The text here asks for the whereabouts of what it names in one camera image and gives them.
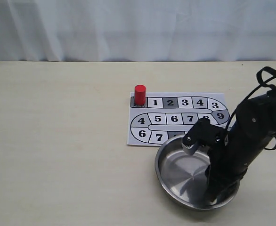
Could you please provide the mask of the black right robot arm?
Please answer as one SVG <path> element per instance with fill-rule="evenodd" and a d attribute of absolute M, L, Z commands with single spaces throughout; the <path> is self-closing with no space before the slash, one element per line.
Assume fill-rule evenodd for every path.
<path fill-rule="evenodd" d="M 276 136 L 276 94 L 264 94 L 240 103 L 236 121 L 224 144 L 209 151 L 205 197 L 213 202 L 239 183 L 249 165 Z"/>

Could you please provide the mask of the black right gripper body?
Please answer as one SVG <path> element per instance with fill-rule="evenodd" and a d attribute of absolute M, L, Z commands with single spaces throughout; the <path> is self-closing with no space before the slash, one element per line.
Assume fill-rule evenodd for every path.
<path fill-rule="evenodd" d="M 208 188 L 228 188 L 240 181 L 249 165 L 270 142 L 270 133 L 250 136 L 241 127 L 233 127 L 227 138 L 228 144 L 219 157 L 210 156 Z"/>

